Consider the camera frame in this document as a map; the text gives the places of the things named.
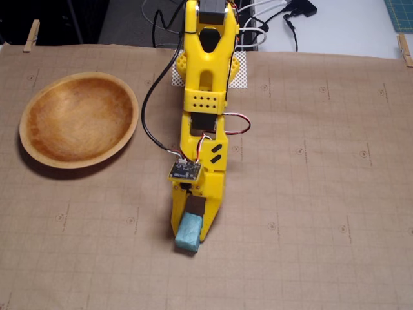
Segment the grid pattern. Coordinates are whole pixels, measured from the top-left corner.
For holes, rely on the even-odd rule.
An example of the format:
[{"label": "grid pattern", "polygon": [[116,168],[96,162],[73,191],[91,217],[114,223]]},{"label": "grid pattern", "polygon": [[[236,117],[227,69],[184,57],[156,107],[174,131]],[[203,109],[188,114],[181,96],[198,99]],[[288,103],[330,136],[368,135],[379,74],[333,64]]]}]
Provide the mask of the grid pattern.
[{"label": "grid pattern", "polygon": [[413,32],[413,0],[385,0],[394,29]]},{"label": "grid pattern", "polygon": [[[1,309],[413,309],[413,71],[400,60],[247,54],[229,109],[225,202],[195,256],[174,249],[172,158],[138,126],[123,152],[44,167],[18,143],[28,100],[103,71],[142,102],[171,51],[5,46],[0,54]],[[170,75],[148,126],[177,145]],[[228,129],[243,124],[228,119]]]}]

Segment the black power adapter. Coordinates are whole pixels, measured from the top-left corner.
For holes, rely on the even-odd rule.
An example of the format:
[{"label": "black power adapter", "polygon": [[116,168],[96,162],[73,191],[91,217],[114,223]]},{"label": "black power adapter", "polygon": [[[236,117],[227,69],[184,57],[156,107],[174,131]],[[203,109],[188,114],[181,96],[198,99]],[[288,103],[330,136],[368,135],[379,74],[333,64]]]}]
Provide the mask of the black power adapter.
[{"label": "black power adapter", "polygon": [[300,14],[304,14],[307,17],[317,13],[317,8],[309,0],[292,0],[291,5],[297,11],[300,11]]}]

